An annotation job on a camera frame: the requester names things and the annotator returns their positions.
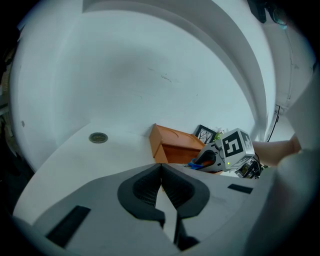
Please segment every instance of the black strip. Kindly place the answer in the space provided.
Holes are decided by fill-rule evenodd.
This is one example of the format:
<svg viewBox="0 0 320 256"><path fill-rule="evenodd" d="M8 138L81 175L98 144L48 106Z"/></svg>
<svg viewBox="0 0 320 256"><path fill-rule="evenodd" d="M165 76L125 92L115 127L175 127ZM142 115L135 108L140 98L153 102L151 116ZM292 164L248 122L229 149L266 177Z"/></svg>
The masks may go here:
<svg viewBox="0 0 320 256"><path fill-rule="evenodd" d="M269 142L269 141L270 141L271 136L272 136L272 134L274 133L274 129L275 129L276 124L277 124L277 122L278 122L278 120L279 120L279 112L280 112L280 105L279 105L279 108L278 108L278 113L276 114L276 118L275 118L275 122L274 122L274 125L273 125L273 128L272 128L271 134L270 134L270 136L269 136L269 138L268 138L268 140L267 140L266 142Z"/></svg>
<svg viewBox="0 0 320 256"><path fill-rule="evenodd" d="M236 184L231 184L230 186L228 186L228 189L236 190L236 191L247 193L247 194L251 194L251 192L253 190L252 187L240 186L240 185L236 185Z"/></svg>
<svg viewBox="0 0 320 256"><path fill-rule="evenodd" d="M89 208L76 206L46 238L64 248L90 211Z"/></svg>

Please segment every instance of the circular drain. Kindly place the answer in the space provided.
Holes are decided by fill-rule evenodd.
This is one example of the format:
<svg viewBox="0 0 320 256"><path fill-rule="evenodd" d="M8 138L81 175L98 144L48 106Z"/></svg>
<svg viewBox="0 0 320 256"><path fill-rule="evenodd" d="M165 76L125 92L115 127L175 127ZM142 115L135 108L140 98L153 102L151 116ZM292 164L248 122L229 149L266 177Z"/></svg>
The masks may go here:
<svg viewBox="0 0 320 256"><path fill-rule="evenodd" d="M104 143L108 140L108 136L102 132L94 132L90 134L89 140L93 143Z"/></svg>

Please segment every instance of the orange wooden box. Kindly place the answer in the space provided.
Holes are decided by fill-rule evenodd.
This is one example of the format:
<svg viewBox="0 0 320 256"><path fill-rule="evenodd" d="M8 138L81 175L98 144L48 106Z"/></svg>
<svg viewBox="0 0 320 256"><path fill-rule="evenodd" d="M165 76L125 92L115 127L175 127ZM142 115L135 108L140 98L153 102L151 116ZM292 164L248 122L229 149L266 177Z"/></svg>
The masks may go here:
<svg viewBox="0 0 320 256"><path fill-rule="evenodd" d="M193 134L166 128L156 123L150 134L156 163L187 164L196 158L205 144Z"/></svg>

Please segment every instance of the picture frame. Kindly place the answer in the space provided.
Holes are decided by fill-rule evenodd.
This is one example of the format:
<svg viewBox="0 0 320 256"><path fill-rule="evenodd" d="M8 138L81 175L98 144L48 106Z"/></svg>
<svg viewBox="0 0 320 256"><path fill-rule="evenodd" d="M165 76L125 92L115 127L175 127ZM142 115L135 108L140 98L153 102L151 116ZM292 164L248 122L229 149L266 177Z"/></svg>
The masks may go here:
<svg viewBox="0 0 320 256"><path fill-rule="evenodd" d="M216 132L203 126L203 125L198 125L197 129L195 130L194 135L204 144L209 144L214 142Z"/></svg>

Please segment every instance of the blue object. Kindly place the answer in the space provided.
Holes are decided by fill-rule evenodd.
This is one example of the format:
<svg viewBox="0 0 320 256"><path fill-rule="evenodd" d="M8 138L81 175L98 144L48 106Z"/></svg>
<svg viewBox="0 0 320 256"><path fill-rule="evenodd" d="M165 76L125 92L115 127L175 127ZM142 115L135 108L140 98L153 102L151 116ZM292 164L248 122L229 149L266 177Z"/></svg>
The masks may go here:
<svg viewBox="0 0 320 256"><path fill-rule="evenodd" d="M193 170L198 170L201 167L204 167L202 164L195 164L194 160L196 160L195 158L191 160L191 162L188 163L188 166L191 167L191 169Z"/></svg>

